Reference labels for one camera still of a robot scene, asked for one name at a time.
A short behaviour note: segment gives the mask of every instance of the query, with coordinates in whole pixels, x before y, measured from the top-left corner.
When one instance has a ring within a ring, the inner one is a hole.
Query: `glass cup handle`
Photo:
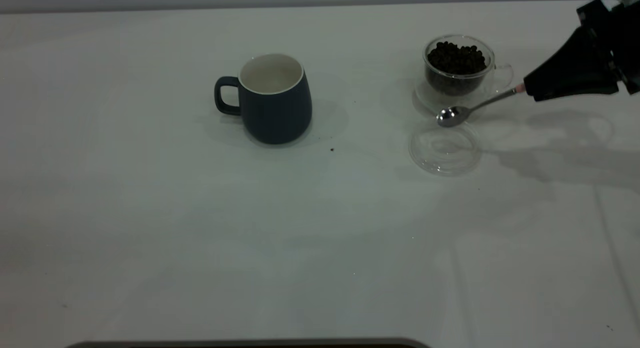
[[[496,64],[495,73],[493,77],[493,90],[495,93],[499,93],[505,90],[514,81],[514,68],[508,64]]]

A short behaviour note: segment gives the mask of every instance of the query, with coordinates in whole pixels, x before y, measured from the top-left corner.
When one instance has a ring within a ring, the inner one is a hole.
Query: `glass cup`
[[[438,43],[448,41],[458,47],[476,46],[484,56],[486,68],[468,75],[448,73],[435,68],[428,59]],[[473,106],[510,85],[514,69],[510,64],[496,64],[496,54],[477,38],[461,34],[448,34],[428,43],[422,51],[423,74],[416,80],[418,99],[434,114],[452,105]]]

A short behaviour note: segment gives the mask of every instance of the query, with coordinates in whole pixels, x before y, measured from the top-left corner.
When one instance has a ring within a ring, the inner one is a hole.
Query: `metal spoon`
[[[471,116],[471,114],[476,109],[485,107],[485,105],[498,102],[499,100],[504,100],[507,97],[511,97],[513,95],[517,95],[518,93],[522,93],[525,91],[526,91],[525,86],[523,83],[521,83],[518,86],[515,86],[514,88],[506,92],[503,92],[499,95],[489,98],[489,100],[486,100],[481,104],[476,105],[475,107],[467,108],[462,105],[455,105],[453,107],[443,109],[438,114],[438,117],[436,118],[438,121],[438,125],[441,127],[447,127],[447,128],[455,127],[457,125],[460,125],[460,123],[463,123],[464,121],[466,121],[466,119],[469,118],[469,116]]]

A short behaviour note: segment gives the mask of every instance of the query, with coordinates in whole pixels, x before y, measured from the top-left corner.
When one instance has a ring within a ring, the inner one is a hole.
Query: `mug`
[[[458,47],[476,46],[484,56],[486,68],[477,73],[461,75],[443,72],[434,67],[429,62],[428,55],[438,43],[445,41],[454,43]],[[416,81],[415,92],[422,104],[434,113],[452,105],[471,107],[505,89],[514,78],[512,66],[496,64],[496,54],[486,43],[462,34],[449,34],[435,38],[423,49],[422,59],[424,63],[422,77]]]
[[[311,123],[311,93],[302,64],[285,54],[254,57],[238,77],[220,77],[214,89],[215,106],[241,116],[247,131],[270,144],[291,142]],[[220,88],[238,88],[238,106],[222,101]]]

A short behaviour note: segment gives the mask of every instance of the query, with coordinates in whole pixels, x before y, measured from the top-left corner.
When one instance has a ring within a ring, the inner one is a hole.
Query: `white table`
[[[468,32],[522,79],[581,4],[0,16],[0,346],[640,346],[640,97],[496,105],[461,177],[407,149],[426,41]],[[284,148],[213,104],[264,52],[314,99]]]

